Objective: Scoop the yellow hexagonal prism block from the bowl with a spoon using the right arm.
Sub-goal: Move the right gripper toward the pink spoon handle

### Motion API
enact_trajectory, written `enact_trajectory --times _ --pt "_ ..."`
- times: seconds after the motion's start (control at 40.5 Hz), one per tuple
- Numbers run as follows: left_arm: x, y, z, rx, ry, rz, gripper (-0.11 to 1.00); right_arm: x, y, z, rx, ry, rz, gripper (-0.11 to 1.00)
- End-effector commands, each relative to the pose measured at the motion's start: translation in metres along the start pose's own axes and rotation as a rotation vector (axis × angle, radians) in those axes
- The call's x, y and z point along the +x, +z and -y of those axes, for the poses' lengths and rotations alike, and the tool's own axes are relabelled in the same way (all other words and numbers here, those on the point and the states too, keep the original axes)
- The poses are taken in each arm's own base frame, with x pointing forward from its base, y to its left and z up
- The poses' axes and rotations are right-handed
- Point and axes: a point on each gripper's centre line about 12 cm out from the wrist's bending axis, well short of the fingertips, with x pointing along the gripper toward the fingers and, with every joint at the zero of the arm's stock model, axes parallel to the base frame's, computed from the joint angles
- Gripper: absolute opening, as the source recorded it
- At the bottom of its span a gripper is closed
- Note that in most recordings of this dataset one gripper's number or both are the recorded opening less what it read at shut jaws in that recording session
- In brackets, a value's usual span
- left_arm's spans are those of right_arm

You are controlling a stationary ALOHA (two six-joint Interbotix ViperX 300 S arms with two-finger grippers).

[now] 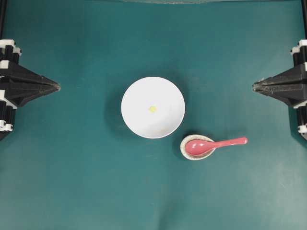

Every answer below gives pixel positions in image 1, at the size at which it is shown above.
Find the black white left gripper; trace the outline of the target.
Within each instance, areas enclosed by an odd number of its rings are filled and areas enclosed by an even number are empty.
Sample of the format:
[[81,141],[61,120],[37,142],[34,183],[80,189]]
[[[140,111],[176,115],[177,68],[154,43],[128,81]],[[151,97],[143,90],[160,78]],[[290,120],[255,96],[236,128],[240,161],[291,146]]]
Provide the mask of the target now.
[[[0,139],[13,131],[17,107],[23,107],[31,100],[59,91],[60,85],[20,65],[22,51],[12,39],[0,40]],[[8,89],[6,83],[13,81],[49,85],[50,89]]]

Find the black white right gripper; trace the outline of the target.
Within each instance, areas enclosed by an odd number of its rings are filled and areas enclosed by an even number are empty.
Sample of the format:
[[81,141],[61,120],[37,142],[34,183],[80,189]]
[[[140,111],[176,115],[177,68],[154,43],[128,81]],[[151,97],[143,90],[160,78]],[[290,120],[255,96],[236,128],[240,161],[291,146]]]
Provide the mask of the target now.
[[[253,84],[253,91],[272,97],[296,109],[298,133],[307,139],[307,40],[291,49],[294,67]],[[298,84],[299,86],[276,86]]]

